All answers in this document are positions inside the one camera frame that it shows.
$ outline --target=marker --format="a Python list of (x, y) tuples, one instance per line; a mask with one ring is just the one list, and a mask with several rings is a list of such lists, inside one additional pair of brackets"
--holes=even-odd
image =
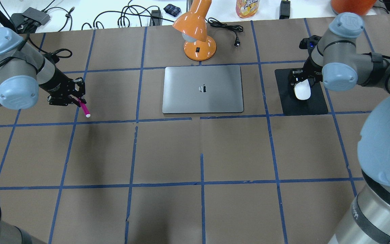
[(82, 110), (84, 110), (85, 117), (89, 118), (91, 116), (90, 111), (88, 111), (87, 106), (85, 103), (83, 103), (79, 98), (78, 98), (79, 105), (81, 105)]

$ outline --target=blue plastic cap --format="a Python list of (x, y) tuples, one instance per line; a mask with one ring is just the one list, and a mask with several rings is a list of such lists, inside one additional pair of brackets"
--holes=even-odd
[(21, 43), (23, 38), (9, 28), (0, 28), (0, 55), (4, 54)]
[(364, 20), (359, 15), (349, 12), (339, 14), (329, 24), (329, 29), (334, 34), (352, 39), (359, 37), (364, 28)]
[(323, 66), (323, 85), (332, 91), (347, 91), (358, 82), (358, 74), (350, 66), (331, 62)]
[(39, 85), (31, 76), (13, 76), (0, 85), (0, 104), (6, 108), (31, 108), (38, 100)]
[(361, 131), (357, 156), (362, 170), (390, 187), (390, 97), (371, 112)]

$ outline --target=orange desk lamp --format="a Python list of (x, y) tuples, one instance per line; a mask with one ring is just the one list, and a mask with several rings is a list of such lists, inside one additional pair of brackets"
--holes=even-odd
[(207, 35), (205, 22), (211, 4), (212, 0), (195, 0), (189, 11), (181, 15), (172, 25), (186, 40), (183, 50), (191, 60), (208, 60), (216, 52), (216, 42)]

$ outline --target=snack bag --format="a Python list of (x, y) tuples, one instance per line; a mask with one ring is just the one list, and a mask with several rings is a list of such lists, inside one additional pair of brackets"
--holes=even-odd
[(237, 0), (236, 13), (240, 18), (254, 16), (258, 10), (260, 0)]

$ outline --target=silver laptop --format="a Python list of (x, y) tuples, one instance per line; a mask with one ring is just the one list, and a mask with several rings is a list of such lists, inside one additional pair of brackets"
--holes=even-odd
[(164, 103), (168, 113), (241, 113), (239, 65), (165, 68)]

